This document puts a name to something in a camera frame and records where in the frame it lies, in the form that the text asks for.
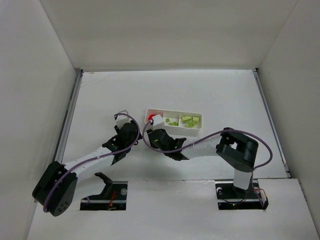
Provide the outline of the red round lego piece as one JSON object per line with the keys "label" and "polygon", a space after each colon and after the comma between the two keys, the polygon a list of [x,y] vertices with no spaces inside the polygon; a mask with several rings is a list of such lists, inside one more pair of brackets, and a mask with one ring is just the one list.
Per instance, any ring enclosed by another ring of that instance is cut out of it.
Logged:
{"label": "red round lego piece", "polygon": [[154,114],[149,115],[148,116],[148,121],[152,121],[154,116],[155,116]]}

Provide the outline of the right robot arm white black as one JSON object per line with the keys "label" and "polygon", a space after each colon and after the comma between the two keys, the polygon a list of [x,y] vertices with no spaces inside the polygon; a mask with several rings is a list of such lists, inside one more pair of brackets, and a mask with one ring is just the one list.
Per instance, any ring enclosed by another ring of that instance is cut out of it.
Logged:
{"label": "right robot arm white black", "polygon": [[218,136],[199,143],[187,143],[186,138],[173,138],[164,129],[150,129],[147,136],[152,149],[175,161],[221,157],[234,168],[233,186],[244,191],[249,189],[259,144],[243,133],[225,128]]}

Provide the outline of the green lego brick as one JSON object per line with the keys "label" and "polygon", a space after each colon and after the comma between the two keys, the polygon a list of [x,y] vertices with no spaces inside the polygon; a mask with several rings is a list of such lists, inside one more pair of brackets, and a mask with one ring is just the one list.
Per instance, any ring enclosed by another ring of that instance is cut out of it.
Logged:
{"label": "green lego brick", "polygon": [[192,117],[191,117],[191,116],[188,116],[188,115],[185,115],[185,116],[182,116],[182,117],[181,117],[181,122],[182,122],[183,124],[188,123],[188,122],[191,121],[191,120],[192,120]]}
{"label": "green lego brick", "polygon": [[186,127],[187,127],[187,128],[194,128],[194,127],[195,127],[195,125],[196,125],[196,123],[195,123],[195,122],[193,122],[193,121],[189,121],[189,122],[186,124]]}
{"label": "green lego brick", "polygon": [[197,116],[193,116],[193,117],[192,117],[192,122],[193,122],[193,123],[197,124],[199,121],[200,121],[200,118],[199,118],[199,117],[197,117]]}

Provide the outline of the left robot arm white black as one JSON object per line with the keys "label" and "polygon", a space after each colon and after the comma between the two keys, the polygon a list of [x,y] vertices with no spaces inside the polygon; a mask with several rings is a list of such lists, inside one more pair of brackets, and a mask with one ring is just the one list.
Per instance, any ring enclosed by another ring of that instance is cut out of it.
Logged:
{"label": "left robot arm white black", "polygon": [[54,161],[48,165],[32,192],[44,212],[57,217],[73,201],[99,195],[112,186],[112,180],[102,170],[125,158],[142,138],[133,120],[114,128],[116,135],[92,153],[71,162]]}

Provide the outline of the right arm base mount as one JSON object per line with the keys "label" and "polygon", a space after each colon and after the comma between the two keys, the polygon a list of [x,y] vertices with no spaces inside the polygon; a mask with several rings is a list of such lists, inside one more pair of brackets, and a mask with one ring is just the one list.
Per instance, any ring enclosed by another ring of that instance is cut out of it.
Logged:
{"label": "right arm base mount", "polygon": [[269,200],[257,180],[247,190],[237,188],[232,181],[215,182],[219,210],[266,210]]}

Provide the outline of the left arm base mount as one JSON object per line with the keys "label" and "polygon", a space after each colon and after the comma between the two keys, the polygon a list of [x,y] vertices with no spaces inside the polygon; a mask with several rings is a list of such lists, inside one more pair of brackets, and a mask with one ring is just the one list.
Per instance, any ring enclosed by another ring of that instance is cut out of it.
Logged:
{"label": "left arm base mount", "polygon": [[95,174],[104,183],[103,189],[86,196],[80,202],[80,211],[125,211],[127,207],[128,182],[113,181],[102,172]]}

